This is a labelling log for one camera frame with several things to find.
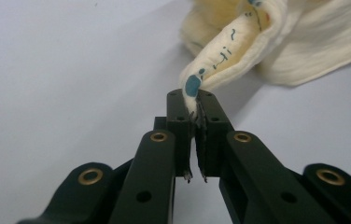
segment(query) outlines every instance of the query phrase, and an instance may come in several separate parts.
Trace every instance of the white cloth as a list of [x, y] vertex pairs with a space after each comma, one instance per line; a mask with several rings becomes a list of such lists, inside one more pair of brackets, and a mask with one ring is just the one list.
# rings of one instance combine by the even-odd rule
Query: white cloth
[[192, 113], [197, 90], [255, 65], [270, 82], [293, 86], [351, 63], [351, 0], [196, 0], [181, 37], [196, 55], [180, 76]]

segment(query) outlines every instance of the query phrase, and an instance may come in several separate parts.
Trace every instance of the white surface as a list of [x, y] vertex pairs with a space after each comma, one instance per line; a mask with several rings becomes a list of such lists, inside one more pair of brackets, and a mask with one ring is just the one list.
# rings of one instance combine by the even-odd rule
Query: white surface
[[[76, 167], [132, 158], [192, 60], [188, 1], [0, 1], [0, 224], [37, 217]], [[351, 64], [294, 89], [249, 74], [214, 91], [288, 168], [351, 174]], [[174, 223], [231, 223], [218, 180], [178, 180]]]

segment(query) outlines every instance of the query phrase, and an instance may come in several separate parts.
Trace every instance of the blue ink marking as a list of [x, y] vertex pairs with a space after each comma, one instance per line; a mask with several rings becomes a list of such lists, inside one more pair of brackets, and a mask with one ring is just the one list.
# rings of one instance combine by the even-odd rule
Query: blue ink marking
[[222, 61], [228, 60], [228, 58], [226, 57], [226, 55], [224, 53], [221, 52], [220, 54], [224, 57], [224, 59], [222, 59]]
[[219, 53], [220, 55], [222, 55], [222, 61], [221, 62], [219, 62], [219, 63], [217, 63], [217, 64], [213, 64], [213, 68], [214, 69], [217, 69], [217, 66], [219, 65], [219, 64], [221, 64], [221, 63], [223, 63], [223, 62], [225, 62], [225, 61], [228, 61], [228, 58], [227, 58], [227, 56], [224, 54], [224, 53], [222, 53], [222, 52], [220, 52]]
[[[226, 47], [223, 47], [223, 48], [224, 48], [224, 49], [226, 49]], [[231, 55], [232, 55], [232, 53], [231, 53], [231, 52], [230, 52], [228, 49], [226, 49], [226, 50], [228, 51], [228, 53], [229, 53], [229, 54], [231, 54]]]
[[236, 33], [236, 30], [232, 29], [231, 39], [233, 40], [233, 35]]
[[202, 81], [195, 75], [188, 77], [187, 83], [185, 84], [185, 92], [187, 95], [190, 97], [196, 97], [201, 83]]
[[256, 7], [259, 7], [262, 4], [261, 1], [257, 1], [257, 0], [248, 0], [248, 3], [253, 6], [255, 5]]

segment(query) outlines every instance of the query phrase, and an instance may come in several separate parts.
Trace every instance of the crumpled fabric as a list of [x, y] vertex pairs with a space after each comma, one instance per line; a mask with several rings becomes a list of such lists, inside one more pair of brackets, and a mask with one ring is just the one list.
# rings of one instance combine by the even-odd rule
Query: crumpled fabric
[[180, 35], [196, 56], [180, 75], [196, 116], [199, 89], [224, 86], [252, 68], [295, 86], [351, 63], [351, 0], [195, 0]]

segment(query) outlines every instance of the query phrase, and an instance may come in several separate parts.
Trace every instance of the blue dot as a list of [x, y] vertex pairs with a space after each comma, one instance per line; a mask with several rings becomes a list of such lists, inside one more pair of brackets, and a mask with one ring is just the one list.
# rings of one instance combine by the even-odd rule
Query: blue dot
[[187, 95], [190, 97], [196, 97], [201, 83], [202, 81], [195, 75], [188, 77], [187, 83], [185, 84], [185, 92]]

